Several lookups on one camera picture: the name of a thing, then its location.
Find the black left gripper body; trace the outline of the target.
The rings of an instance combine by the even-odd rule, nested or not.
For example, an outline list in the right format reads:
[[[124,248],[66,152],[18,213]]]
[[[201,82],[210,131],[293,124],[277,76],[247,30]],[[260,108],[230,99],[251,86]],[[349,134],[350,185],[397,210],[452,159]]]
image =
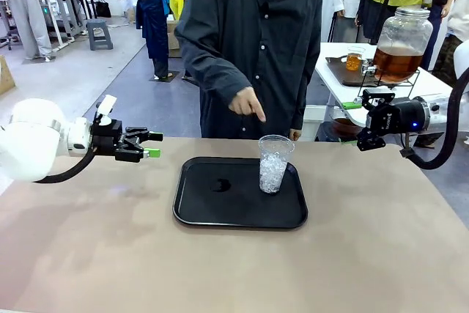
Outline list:
[[[91,126],[91,149],[93,155],[121,155],[123,134],[122,121],[112,119],[107,125],[95,119]]]

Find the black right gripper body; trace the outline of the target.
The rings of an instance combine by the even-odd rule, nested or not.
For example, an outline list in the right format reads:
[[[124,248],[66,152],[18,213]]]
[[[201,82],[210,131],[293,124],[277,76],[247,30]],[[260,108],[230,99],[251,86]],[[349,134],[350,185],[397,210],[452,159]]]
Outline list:
[[[366,134],[402,133],[402,105],[403,102],[381,103],[373,106],[367,114]]]

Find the person's right hand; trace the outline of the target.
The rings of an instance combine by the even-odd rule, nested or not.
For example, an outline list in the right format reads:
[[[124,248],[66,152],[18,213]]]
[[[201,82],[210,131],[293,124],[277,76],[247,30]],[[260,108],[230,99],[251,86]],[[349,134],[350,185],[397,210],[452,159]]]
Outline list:
[[[241,89],[229,104],[229,109],[238,115],[256,115],[260,122],[266,122],[266,116],[252,87]]]

